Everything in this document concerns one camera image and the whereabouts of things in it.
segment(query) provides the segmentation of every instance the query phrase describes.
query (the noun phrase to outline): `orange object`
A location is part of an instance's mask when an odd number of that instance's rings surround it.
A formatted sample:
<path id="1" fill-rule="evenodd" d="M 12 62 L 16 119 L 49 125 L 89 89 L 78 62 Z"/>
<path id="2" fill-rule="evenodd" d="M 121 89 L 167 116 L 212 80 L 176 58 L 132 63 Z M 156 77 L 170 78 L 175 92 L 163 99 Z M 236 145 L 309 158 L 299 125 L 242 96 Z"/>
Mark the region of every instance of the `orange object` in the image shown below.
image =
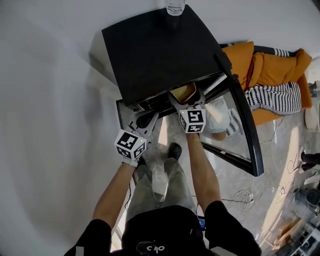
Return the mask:
<path id="1" fill-rule="evenodd" d="M 288 219 L 282 226 L 279 227 L 280 236 L 282 237 L 285 233 L 287 233 L 292 227 L 293 220 Z"/>
<path id="2" fill-rule="evenodd" d="M 247 85 L 247 73 L 254 54 L 254 42 L 244 42 L 222 49 L 232 63 L 232 74 L 238 75 L 242 89 Z"/>
<path id="3" fill-rule="evenodd" d="M 300 49 L 295 57 L 280 57 L 256 52 L 250 57 L 250 64 L 247 68 L 248 57 L 242 52 L 244 51 L 242 47 L 245 44 L 253 44 L 253 42 L 240 43 L 222 49 L 232 63 L 232 73 L 238 74 L 238 79 L 244 92 L 255 84 L 277 86 L 282 83 L 297 82 L 301 92 L 302 109 L 310 109 L 312 107 L 309 86 L 304 74 L 312 61 L 311 56 L 303 49 Z M 233 52 L 232 48 L 239 50 L 241 53 Z M 238 68 L 239 62 L 241 62 L 241 59 L 238 58 L 240 54 L 243 54 L 244 57 L 242 69 Z M 247 70 L 245 78 L 243 78 L 243 70 Z M 264 109 L 256 109 L 252 112 L 252 116 L 256 126 L 283 117 Z"/>
<path id="4" fill-rule="evenodd" d="M 197 88 L 194 82 L 188 83 L 185 86 L 181 86 L 177 89 L 171 91 L 172 95 L 177 99 L 180 103 L 187 102 L 192 95 L 195 94 Z"/>
<path id="5" fill-rule="evenodd" d="M 287 241 L 294 236 L 302 224 L 300 217 L 296 218 L 287 229 L 287 231 L 274 241 L 272 250 L 280 249 Z"/>

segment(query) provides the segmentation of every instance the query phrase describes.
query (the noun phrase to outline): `orange armchair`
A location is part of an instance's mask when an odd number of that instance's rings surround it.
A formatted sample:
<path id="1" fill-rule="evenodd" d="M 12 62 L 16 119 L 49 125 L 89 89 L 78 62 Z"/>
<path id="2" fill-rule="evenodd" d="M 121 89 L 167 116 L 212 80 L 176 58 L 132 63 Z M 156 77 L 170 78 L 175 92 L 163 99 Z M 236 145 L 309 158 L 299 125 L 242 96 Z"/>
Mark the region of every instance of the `orange armchair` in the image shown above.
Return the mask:
<path id="1" fill-rule="evenodd" d="M 273 48 L 257 46 L 258 49 Z M 303 49 L 290 57 L 276 56 L 264 52 L 254 53 L 253 42 L 239 43 L 222 48 L 232 63 L 232 73 L 238 75 L 239 82 L 245 92 L 255 84 L 275 86 L 282 83 L 297 82 L 301 92 L 302 109 L 312 107 L 311 95 L 304 72 L 312 61 Z M 265 109 L 252 112 L 256 126 L 281 118 Z"/>

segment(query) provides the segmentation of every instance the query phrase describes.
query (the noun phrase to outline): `cable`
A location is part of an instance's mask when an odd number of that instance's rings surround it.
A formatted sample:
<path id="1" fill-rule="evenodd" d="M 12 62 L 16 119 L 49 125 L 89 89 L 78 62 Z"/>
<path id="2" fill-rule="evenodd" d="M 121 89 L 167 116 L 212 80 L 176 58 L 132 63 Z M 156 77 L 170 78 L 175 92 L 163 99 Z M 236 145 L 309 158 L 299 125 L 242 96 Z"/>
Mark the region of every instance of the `cable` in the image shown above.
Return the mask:
<path id="1" fill-rule="evenodd" d="M 235 202 L 235 203 L 244 203 L 244 204 L 249 204 L 250 202 L 253 201 L 253 199 L 251 199 L 250 201 L 235 201 L 235 200 L 229 200 L 229 199 L 221 199 L 221 201 L 228 201 L 228 202 Z"/>
<path id="2" fill-rule="evenodd" d="M 290 187 L 290 189 L 286 190 L 286 188 L 287 188 L 287 186 L 288 186 L 289 184 L 291 184 L 291 187 Z M 278 199 L 275 201 L 275 204 L 276 204 L 276 205 L 279 204 L 279 203 L 281 203 L 282 201 L 284 201 L 284 200 L 287 198 L 287 196 L 289 195 L 288 192 L 290 192 L 291 188 L 292 188 L 294 185 L 295 185 L 295 183 L 294 183 L 293 181 L 288 182 L 284 187 L 278 185 L 278 187 L 280 187 L 280 192 L 281 192 L 281 190 L 282 190 L 282 188 L 283 188 L 284 193 L 283 193 L 283 194 L 280 194 L 280 196 L 278 197 Z"/>
<path id="3" fill-rule="evenodd" d="M 274 139 L 274 137 L 275 137 L 275 135 L 276 135 L 277 127 L 279 127 L 279 126 L 282 124 L 282 122 L 283 122 L 283 120 L 285 119 L 285 117 L 286 117 L 286 116 L 284 116 L 284 117 L 282 118 L 282 120 L 281 120 L 281 122 L 280 122 L 279 124 L 277 124 L 277 121 L 275 121 L 276 125 L 273 125 L 273 126 L 275 127 L 275 129 L 274 129 L 274 133 L 273 133 L 273 135 L 272 135 L 272 139 L 271 139 L 271 140 L 266 140 L 266 141 L 260 141 L 260 140 L 259 140 L 260 145 L 266 144 L 266 143 L 270 143 L 270 142 L 273 141 L 273 139 Z"/>
<path id="4" fill-rule="evenodd" d="M 195 208 L 196 216 L 198 216 L 198 206 L 199 206 L 199 203 L 196 204 L 196 208 Z"/>
<path id="5" fill-rule="evenodd" d="M 250 209 L 248 209 L 248 212 L 249 211 L 251 211 L 259 202 L 260 202 L 260 199 L 262 198 L 262 196 L 264 195 L 264 193 L 265 193 L 265 191 L 267 190 L 267 189 L 270 189 L 270 187 L 267 187 L 267 185 L 268 185 L 268 182 L 269 182 L 269 180 L 270 180 L 270 178 L 271 178 L 271 176 L 272 176 L 272 174 L 274 173 L 274 171 L 275 171 L 275 169 L 276 169 L 276 161 L 275 161 L 275 158 L 274 158 L 274 151 L 273 151 L 273 149 L 272 149 L 272 147 L 271 147 L 271 156 L 272 156 L 272 160 L 273 160 L 273 166 L 274 166 L 274 168 L 273 168 L 273 170 L 271 171 L 271 173 L 270 173 L 270 175 L 269 175 L 269 177 L 268 177 L 268 179 L 266 180 L 266 182 L 265 182 L 265 185 L 264 185 L 264 188 L 263 188 L 263 191 L 262 191 L 262 193 L 261 193 L 261 195 L 260 195 L 260 197 L 259 197 L 259 199 L 257 200 L 257 201 L 255 201 L 254 202 L 254 204 L 253 204 L 253 206 L 250 208 Z"/>
<path id="6" fill-rule="evenodd" d="M 126 203 L 125 203 L 125 205 L 124 205 L 124 208 L 125 208 L 126 210 L 128 210 L 128 209 L 127 209 L 127 206 L 128 206 L 128 203 L 129 203 L 130 199 L 131 199 L 131 184 L 129 183 L 129 198 L 128 198 L 128 201 L 126 201 Z"/>
<path id="7" fill-rule="evenodd" d="M 313 176 L 315 176 L 317 173 L 319 173 L 320 172 L 320 170 L 316 170 L 315 172 L 314 172 L 314 174 L 312 174 L 310 177 L 313 177 Z"/>
<path id="8" fill-rule="evenodd" d="M 233 201 L 235 201 L 235 199 L 239 199 L 241 201 L 239 202 L 241 207 L 241 212 L 240 212 L 241 214 L 245 214 L 245 210 L 248 206 L 248 202 L 250 199 L 250 194 L 251 194 L 251 191 L 243 189 L 243 190 L 240 190 L 238 193 L 236 193 L 234 195 L 234 198 L 232 199 Z"/>
<path id="9" fill-rule="evenodd" d="M 286 170 L 288 171 L 289 174 L 292 174 L 292 173 L 295 171 L 295 169 L 297 168 L 297 167 L 295 167 L 296 160 L 297 160 L 297 156 L 298 156 L 298 154 L 295 154 L 294 161 L 290 160 L 290 161 L 288 162 L 288 164 L 286 165 Z M 289 163 L 290 163 L 290 162 L 292 162 L 292 164 L 293 164 L 293 166 L 292 166 L 292 171 L 289 171 L 289 169 L 288 169 L 288 166 L 289 166 Z"/>

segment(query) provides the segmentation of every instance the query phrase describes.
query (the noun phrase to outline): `marker cube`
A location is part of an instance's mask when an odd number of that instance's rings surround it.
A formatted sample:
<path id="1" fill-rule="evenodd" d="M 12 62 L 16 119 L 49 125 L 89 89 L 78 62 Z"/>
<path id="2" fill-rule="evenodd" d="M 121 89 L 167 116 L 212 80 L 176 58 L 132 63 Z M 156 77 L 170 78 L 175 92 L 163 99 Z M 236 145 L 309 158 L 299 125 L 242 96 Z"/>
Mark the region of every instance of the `marker cube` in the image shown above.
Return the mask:
<path id="1" fill-rule="evenodd" d="M 119 155 L 134 160 L 147 150 L 147 140 L 131 132 L 120 130 L 114 145 Z"/>
<path id="2" fill-rule="evenodd" d="M 179 111 L 179 122 L 186 134 L 202 133 L 206 125 L 205 109 L 184 109 Z"/>

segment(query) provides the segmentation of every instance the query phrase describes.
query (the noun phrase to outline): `shoe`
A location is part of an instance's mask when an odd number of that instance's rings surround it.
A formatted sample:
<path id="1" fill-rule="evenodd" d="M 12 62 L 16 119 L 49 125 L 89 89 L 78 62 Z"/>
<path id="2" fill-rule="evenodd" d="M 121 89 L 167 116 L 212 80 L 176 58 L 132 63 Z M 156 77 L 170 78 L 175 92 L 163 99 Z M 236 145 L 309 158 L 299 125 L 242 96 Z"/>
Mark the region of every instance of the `shoe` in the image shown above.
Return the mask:
<path id="1" fill-rule="evenodd" d="M 139 159 L 138 165 L 137 165 L 137 169 L 139 168 L 139 166 L 145 166 L 146 165 L 146 161 L 142 158 L 142 156 Z"/>
<path id="2" fill-rule="evenodd" d="M 179 161 L 181 153 L 181 146 L 178 143 L 173 142 L 169 147 L 168 158 L 174 158 L 175 160 Z"/>
<path id="3" fill-rule="evenodd" d="M 303 173 L 305 172 L 305 170 L 302 169 L 302 165 L 303 165 L 303 164 L 304 164 L 304 162 L 301 162 L 300 165 L 299 165 L 299 167 L 298 167 L 298 169 L 299 169 L 298 173 L 299 173 L 299 174 L 303 174 Z"/>
<path id="4" fill-rule="evenodd" d="M 152 172 L 147 167 L 146 161 L 142 157 L 140 157 L 138 165 L 134 172 L 138 174 L 138 181 L 140 181 L 146 175 L 150 184 L 152 184 Z"/>
<path id="5" fill-rule="evenodd" d="M 305 154 L 304 147 L 303 147 L 303 146 L 300 146 L 299 152 L 298 152 L 298 161 L 299 161 L 299 162 L 303 162 L 303 160 L 302 160 L 302 155 L 304 155 L 304 154 Z"/>

